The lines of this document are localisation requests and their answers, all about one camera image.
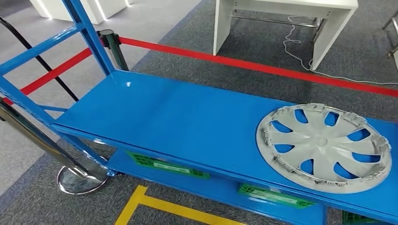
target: led light strip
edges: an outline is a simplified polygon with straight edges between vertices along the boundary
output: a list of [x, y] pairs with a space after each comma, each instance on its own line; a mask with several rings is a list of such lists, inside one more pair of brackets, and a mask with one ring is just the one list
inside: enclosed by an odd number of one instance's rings
[[97, 4], [97, 7], [98, 7], [98, 10], [99, 10], [99, 13], [100, 13], [101, 16], [102, 16], [102, 19], [103, 19], [104, 21], [106, 21], [106, 20], [107, 20], [107, 17], [105, 16], [104, 11], [102, 10], [102, 7], [101, 7], [101, 5], [100, 5], [100, 2], [99, 2], [98, 0], [94, 0], [94, 1], [95, 1], [95, 4]]
[[47, 15], [47, 17], [51, 20], [53, 17], [51, 16], [50, 12], [47, 10], [46, 6], [41, 0], [37, 0], [38, 4], [40, 5], [41, 9]]
[[130, 3], [129, 3], [129, 0], [124, 0], [124, 2], [126, 2], [126, 6], [127, 6], [127, 7], [131, 7], [131, 5], [130, 5]]

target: blue metal cart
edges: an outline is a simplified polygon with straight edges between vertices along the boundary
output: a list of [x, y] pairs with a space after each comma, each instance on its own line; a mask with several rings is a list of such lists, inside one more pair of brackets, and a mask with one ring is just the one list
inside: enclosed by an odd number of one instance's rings
[[[63, 0], [75, 25], [0, 65], [1, 93], [60, 137], [107, 169], [148, 179], [245, 210], [298, 225], [326, 223], [326, 207], [336, 207], [398, 224], [398, 167], [377, 187], [356, 194], [314, 191], [287, 180], [261, 157], [255, 130], [269, 112], [287, 105], [193, 83], [116, 70], [79, 0]], [[4, 75], [80, 32], [105, 78], [58, 119], [35, 104]], [[398, 125], [368, 119], [389, 139], [393, 161], [398, 158]], [[111, 145], [117, 151], [106, 161], [78, 137]], [[184, 176], [137, 165], [129, 152], [210, 173], [209, 179]], [[316, 204], [297, 209], [240, 195], [250, 184], [306, 199]]]

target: white cable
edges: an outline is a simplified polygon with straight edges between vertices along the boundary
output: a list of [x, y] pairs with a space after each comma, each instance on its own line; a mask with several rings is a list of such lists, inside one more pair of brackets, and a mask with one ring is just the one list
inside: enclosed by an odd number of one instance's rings
[[[288, 19], [290, 22], [293, 22], [293, 21], [291, 20], [291, 18], [293, 18], [293, 17], [302, 17], [302, 16], [299, 16], [299, 15], [291, 15], [291, 16], [288, 16], [287, 19]], [[296, 29], [296, 26], [292, 25], [292, 27], [293, 27], [293, 28], [290, 30], [290, 33], [289, 33], [287, 36], [285, 36], [285, 40], [283, 41], [283, 45], [284, 45], [284, 47], [285, 47], [284, 50], [285, 50], [285, 52], [286, 52], [288, 55], [290, 55], [291, 57], [293, 57], [293, 58], [295, 58], [295, 59], [298, 59], [298, 60], [300, 61], [301, 66], [302, 66], [306, 71], [311, 71], [311, 72], [314, 72], [314, 73], [316, 73], [316, 74], [320, 74], [320, 75], [323, 75], [323, 76], [327, 76], [327, 77], [331, 77], [331, 78], [336, 78], [336, 79], [348, 80], [348, 81], [356, 82], [356, 83], [372, 83], [372, 84], [378, 84], [378, 85], [398, 85], [398, 83], [379, 83], [379, 82], [373, 82], [373, 81], [357, 81], [357, 80], [353, 80], [353, 79], [346, 78], [346, 77], [331, 76], [331, 75], [328, 75], [328, 74], [324, 74], [324, 73], [321, 73], [321, 72], [318, 72], [318, 71], [315, 71], [315, 70], [312, 70], [312, 69], [311, 69], [311, 67], [312, 67], [312, 61], [313, 61], [312, 59], [311, 59], [310, 62], [308, 63], [309, 66], [310, 66], [310, 68], [305, 67], [305, 66], [304, 66], [304, 63], [303, 63], [303, 60], [302, 60], [301, 58], [299, 58], [299, 57], [293, 55], [292, 53], [290, 53], [290, 52], [287, 50], [286, 43], [288, 43], [288, 42], [293, 42], [293, 43], [295, 43], [295, 44], [301, 44], [301, 41], [300, 41], [300, 40], [290, 39], [290, 36], [292, 35], [293, 31]]]

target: wheel cover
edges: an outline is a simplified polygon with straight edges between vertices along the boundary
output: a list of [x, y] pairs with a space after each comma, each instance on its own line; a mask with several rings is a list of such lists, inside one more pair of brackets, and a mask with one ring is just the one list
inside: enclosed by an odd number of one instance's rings
[[271, 112], [258, 125], [256, 141], [273, 169], [318, 191], [365, 191], [382, 182], [391, 169], [391, 146], [385, 137], [363, 117], [322, 104]]

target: yellow floor tape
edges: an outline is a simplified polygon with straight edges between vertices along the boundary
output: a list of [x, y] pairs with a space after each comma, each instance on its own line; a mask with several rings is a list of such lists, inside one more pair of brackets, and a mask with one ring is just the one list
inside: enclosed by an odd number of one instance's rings
[[145, 195], [147, 187], [138, 185], [131, 195], [129, 201], [120, 213], [115, 225], [126, 225], [139, 204], [149, 206], [158, 210], [173, 213], [188, 219], [193, 219], [210, 225], [245, 225], [223, 217], [218, 217], [209, 213], [194, 210], [182, 205], [160, 200]]

